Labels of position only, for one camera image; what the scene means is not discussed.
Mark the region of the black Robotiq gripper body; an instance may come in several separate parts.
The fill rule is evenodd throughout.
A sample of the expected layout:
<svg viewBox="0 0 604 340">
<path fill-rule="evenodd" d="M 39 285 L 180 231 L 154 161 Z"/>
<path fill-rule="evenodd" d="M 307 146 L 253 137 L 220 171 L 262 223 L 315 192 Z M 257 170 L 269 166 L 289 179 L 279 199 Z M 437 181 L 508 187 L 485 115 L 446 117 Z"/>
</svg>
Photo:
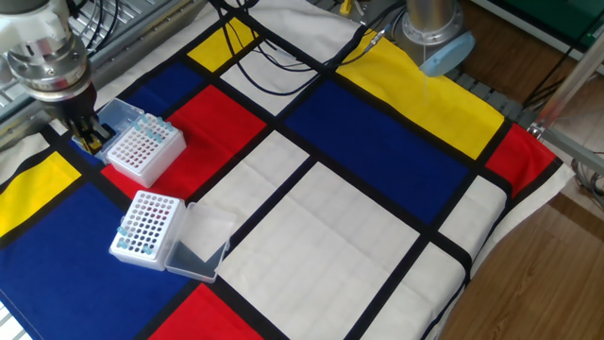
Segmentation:
<svg viewBox="0 0 604 340">
<path fill-rule="evenodd" d="M 98 121 L 94 110 L 96 98 L 95 89 L 86 89 L 75 97 L 58 102 L 43 102 L 42 106 L 68 129 L 90 129 Z"/>
</svg>

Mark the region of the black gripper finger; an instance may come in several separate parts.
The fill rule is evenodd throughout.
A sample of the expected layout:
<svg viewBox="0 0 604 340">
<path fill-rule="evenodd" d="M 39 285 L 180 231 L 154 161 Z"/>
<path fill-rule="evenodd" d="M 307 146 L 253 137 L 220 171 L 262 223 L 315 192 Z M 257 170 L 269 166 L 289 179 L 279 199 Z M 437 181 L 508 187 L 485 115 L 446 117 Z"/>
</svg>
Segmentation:
<svg viewBox="0 0 604 340">
<path fill-rule="evenodd" d="M 98 121 L 72 121 L 70 128 L 85 151 L 95 155 L 101 150 L 102 135 Z"/>
<path fill-rule="evenodd" d="M 96 118 L 91 118 L 85 130 L 84 143 L 87 150 L 101 150 L 115 135 L 115 131 L 107 124 L 101 124 Z"/>
</svg>

